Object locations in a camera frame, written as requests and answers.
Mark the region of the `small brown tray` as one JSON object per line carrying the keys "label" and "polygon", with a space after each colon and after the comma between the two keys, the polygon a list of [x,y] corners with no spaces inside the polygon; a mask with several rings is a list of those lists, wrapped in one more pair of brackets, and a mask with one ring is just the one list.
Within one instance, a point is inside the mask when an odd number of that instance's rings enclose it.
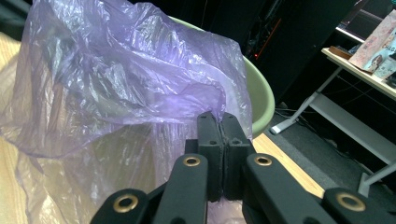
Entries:
{"label": "small brown tray", "polygon": [[352,55],[347,50],[337,48],[335,46],[330,46],[329,52],[346,60],[349,60],[352,57]]}

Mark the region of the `white metal desk frame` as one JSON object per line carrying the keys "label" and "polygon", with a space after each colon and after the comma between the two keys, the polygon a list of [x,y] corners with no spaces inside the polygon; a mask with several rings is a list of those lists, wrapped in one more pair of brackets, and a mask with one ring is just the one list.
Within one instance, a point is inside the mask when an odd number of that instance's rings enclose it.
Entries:
{"label": "white metal desk frame", "polygon": [[374,154],[386,164],[386,166],[384,166],[382,169],[372,173],[371,175],[361,175],[358,193],[367,197],[369,195],[370,187],[374,183],[378,182],[387,175],[396,172],[396,145],[391,143],[388,139],[377,133],[359,119],[349,114],[344,108],[342,108],[340,105],[337,105],[327,96],[325,96],[322,91],[343,70],[387,95],[393,101],[396,101],[396,90],[385,84],[379,77],[375,77],[361,71],[356,66],[352,65],[347,59],[330,52],[329,48],[324,48],[321,50],[321,52],[329,61],[335,63],[337,68],[316,91],[314,91],[308,98],[305,99],[298,110],[290,118],[285,119],[273,126],[270,129],[270,133],[278,134],[288,129],[298,120],[300,115],[308,107],[311,107],[323,118],[328,120],[361,146],[365,147],[369,152]]}

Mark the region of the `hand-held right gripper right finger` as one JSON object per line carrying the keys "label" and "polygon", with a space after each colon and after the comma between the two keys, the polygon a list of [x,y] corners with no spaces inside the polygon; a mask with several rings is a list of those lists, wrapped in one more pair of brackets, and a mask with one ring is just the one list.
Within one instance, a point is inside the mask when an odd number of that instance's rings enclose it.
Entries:
{"label": "hand-held right gripper right finger", "polygon": [[244,192],[242,169],[246,157],[252,153],[251,142],[236,116],[225,113],[220,125],[224,143],[223,195],[230,201],[241,200]]}

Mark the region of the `light blue box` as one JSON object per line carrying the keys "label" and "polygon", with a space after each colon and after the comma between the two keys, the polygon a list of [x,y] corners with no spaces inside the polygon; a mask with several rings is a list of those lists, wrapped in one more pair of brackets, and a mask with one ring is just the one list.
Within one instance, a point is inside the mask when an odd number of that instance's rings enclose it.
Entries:
{"label": "light blue box", "polygon": [[396,72],[396,60],[388,57],[378,66],[378,68],[374,72],[374,75],[380,79],[386,79],[394,72]]}

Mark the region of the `green plastic bin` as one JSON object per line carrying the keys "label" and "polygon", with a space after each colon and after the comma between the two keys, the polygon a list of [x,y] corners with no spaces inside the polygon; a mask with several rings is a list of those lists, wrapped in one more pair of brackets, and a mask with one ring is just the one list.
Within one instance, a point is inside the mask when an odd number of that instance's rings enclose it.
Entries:
{"label": "green plastic bin", "polygon": [[252,140],[265,130],[275,112],[275,98],[262,73],[248,59],[242,56],[239,46],[233,41],[236,55],[230,60],[233,70],[230,78],[224,78],[226,106],[221,121],[209,125],[201,122],[203,115],[189,127],[177,126],[183,140],[214,139],[217,134],[224,140]]}

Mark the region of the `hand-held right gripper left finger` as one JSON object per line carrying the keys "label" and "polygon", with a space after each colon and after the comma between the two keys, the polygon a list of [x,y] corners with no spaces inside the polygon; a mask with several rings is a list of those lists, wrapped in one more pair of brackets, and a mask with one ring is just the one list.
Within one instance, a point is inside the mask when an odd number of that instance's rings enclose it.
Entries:
{"label": "hand-held right gripper left finger", "polygon": [[222,194],[222,159],[219,125],[211,112],[197,118],[197,137],[187,139],[185,153],[196,153],[208,161],[207,197],[210,202],[218,201]]}

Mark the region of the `black equipment cabinet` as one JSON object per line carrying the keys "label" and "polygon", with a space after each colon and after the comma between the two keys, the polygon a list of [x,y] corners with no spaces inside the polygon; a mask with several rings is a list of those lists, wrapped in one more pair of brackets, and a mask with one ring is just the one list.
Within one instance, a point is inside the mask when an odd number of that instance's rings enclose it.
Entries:
{"label": "black equipment cabinet", "polygon": [[280,102],[356,0],[268,0],[248,33],[245,55]]}

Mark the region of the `purple plastic bag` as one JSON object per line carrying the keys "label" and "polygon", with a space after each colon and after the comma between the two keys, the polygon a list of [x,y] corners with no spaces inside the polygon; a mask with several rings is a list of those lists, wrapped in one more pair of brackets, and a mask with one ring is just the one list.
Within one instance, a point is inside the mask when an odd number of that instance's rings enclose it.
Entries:
{"label": "purple plastic bag", "polygon": [[110,194],[155,189],[205,112],[252,131],[238,44],[150,3],[35,0],[0,71],[0,136],[19,151],[30,224],[89,224]]}

